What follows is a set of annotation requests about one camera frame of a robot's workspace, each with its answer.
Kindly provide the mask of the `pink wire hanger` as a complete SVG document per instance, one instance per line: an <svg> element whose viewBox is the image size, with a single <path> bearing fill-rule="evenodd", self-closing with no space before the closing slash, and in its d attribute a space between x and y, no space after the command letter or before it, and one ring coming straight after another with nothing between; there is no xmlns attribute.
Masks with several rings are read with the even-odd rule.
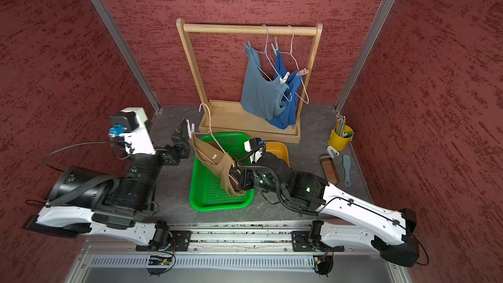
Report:
<svg viewBox="0 0 503 283"><path fill-rule="evenodd" d="M226 151L224 150L224 148L222 148L222 146L220 145L220 143L216 140L215 136L213 135L213 132L212 132L212 116L211 116L211 110L209 108L209 106L206 104L206 103L201 103L200 106L199 106L199 111L201 111L202 108L205 108L206 111L205 113L208 115L208 133L209 135L212 136L212 138L214 139L214 142L217 144L217 146L222 150L223 153L226 153Z"/></svg>

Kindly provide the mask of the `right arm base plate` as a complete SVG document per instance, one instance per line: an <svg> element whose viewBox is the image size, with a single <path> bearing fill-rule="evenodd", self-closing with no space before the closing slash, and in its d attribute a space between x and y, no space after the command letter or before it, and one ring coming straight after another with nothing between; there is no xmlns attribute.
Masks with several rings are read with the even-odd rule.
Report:
<svg viewBox="0 0 503 283"><path fill-rule="evenodd" d="M344 246L329 247L310 235L309 231L292 231L292 248L295 252L344 252Z"/></svg>

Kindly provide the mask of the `brown tank top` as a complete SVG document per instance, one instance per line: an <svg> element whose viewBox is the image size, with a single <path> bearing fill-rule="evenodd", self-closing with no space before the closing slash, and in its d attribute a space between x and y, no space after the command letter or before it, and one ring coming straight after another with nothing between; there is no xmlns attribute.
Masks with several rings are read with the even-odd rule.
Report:
<svg viewBox="0 0 503 283"><path fill-rule="evenodd" d="M220 180L220 187L231 197L245 195L245 191L238 188L237 179L231 174L235 167L235 160L226 152L220 143L211 136L212 141L202 141L193 136L191 146L195 150L196 158L216 178Z"/></svg>

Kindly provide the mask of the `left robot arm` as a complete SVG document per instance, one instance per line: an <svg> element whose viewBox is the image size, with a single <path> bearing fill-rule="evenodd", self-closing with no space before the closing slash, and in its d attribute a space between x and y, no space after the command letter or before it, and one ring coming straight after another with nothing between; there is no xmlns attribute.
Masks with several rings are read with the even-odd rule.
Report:
<svg viewBox="0 0 503 283"><path fill-rule="evenodd" d="M149 223L158 211L156 181L163 166L177 166L190 155L191 125L182 121L172 145L153 146L149 131L134 112L111 117L110 144L130 161L116 177L72 166L62 173L39 213L22 226L27 231L63 238L103 235L133 242L138 251L176 251L166 221Z"/></svg>

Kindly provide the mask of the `blue wire hanger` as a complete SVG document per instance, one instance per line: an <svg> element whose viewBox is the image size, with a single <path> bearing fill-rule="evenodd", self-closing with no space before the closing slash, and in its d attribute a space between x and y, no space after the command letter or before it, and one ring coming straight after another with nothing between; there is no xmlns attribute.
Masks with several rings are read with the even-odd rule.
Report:
<svg viewBox="0 0 503 283"><path fill-rule="evenodd" d="M272 68L274 69L275 73L277 74L277 76L279 78L283 77L280 75L280 73L278 71L276 71L275 69L275 65L272 64L272 61L271 59L269 58L269 54L268 54L268 44L269 44L269 28L266 24L262 24L263 27L265 27L266 29L266 42L265 42L265 48L264 48L264 51L261 52L261 51L257 51L255 50L254 48L251 48L251 50L257 52L258 54L262 54L262 55L265 55L266 56L266 59L268 60L269 64L272 66ZM243 53L248 56L248 53L246 51L246 47L244 46L243 48ZM271 77L269 77L262 69L261 69L261 65L256 65L257 69L259 70L260 74L267 78L269 81L273 81L273 79L271 79ZM290 93L290 97L288 98L285 94L282 95L283 98L287 101L287 102L291 102L293 100L293 96L292 96L292 93Z"/></svg>

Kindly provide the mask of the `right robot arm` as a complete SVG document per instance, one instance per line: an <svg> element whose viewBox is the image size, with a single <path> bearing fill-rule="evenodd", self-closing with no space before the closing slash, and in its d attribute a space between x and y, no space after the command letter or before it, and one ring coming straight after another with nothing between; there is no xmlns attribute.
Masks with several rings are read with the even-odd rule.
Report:
<svg viewBox="0 0 503 283"><path fill-rule="evenodd" d="M286 209L309 216L333 216L357 226L360 234L337 230L334 224L313 221L309 242L317 250L339 246L363 246L382 259L403 267L419 263L421 244L413 232L414 210L399 211L375 206L329 183L327 179L291 169L287 162L265 152L258 161L239 160L230 169L238 190L260 189L277 196Z"/></svg>

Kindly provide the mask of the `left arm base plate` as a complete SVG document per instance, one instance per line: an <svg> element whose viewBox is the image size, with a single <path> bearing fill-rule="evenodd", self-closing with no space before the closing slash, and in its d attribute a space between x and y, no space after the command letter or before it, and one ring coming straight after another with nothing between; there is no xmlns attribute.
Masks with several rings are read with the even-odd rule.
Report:
<svg viewBox="0 0 503 283"><path fill-rule="evenodd" d="M137 252L186 252L191 240L191 231L156 232L147 246L136 246Z"/></svg>

